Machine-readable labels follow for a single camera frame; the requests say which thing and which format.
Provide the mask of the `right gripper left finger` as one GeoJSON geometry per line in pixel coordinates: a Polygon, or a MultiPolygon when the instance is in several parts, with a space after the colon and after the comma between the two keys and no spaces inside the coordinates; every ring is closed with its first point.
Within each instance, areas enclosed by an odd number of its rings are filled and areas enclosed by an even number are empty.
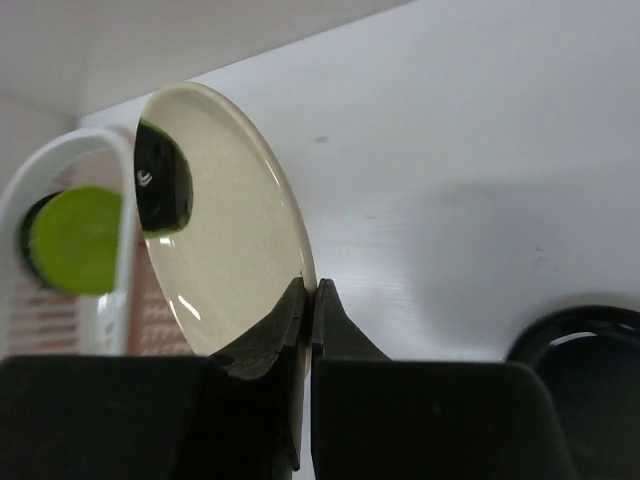
{"type": "Polygon", "coordinates": [[[288,479],[300,467],[306,290],[209,356],[12,356],[5,479],[288,479]]]}

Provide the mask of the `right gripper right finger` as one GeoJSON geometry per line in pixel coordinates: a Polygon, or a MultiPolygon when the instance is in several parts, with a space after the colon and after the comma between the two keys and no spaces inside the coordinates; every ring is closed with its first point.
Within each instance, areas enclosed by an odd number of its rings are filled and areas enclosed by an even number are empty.
{"type": "Polygon", "coordinates": [[[399,361],[315,299],[311,452],[319,479],[574,479],[550,396],[509,362],[399,361]]]}

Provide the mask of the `cream plate with black spot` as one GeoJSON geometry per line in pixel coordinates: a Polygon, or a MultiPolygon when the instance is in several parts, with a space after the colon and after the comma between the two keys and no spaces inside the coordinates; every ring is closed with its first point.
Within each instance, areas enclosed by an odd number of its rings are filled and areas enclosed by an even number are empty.
{"type": "Polygon", "coordinates": [[[230,99],[195,82],[155,92],[136,129],[138,216],[191,350],[225,348],[294,279],[317,287],[309,235],[271,147],[230,99]]]}

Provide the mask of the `lime green plate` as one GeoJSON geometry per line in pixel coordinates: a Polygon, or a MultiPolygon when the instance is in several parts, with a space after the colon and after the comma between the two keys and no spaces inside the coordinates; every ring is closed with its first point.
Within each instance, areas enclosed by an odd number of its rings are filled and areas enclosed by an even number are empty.
{"type": "Polygon", "coordinates": [[[88,185],[60,191],[31,229],[33,260],[55,290],[99,296],[114,290],[122,195],[88,185]]]}

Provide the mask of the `blue patterned plate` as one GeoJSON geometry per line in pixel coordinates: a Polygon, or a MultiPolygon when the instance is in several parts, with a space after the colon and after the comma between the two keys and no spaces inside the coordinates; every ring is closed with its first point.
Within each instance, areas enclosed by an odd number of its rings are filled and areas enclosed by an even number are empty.
{"type": "Polygon", "coordinates": [[[40,211],[47,203],[49,203],[59,194],[60,191],[51,193],[38,200],[29,208],[29,210],[22,217],[16,239],[17,249],[20,254],[23,266],[29,272],[31,277],[38,282],[41,288],[48,290],[53,290],[54,287],[42,276],[33,260],[31,250],[31,229],[40,211]]]}

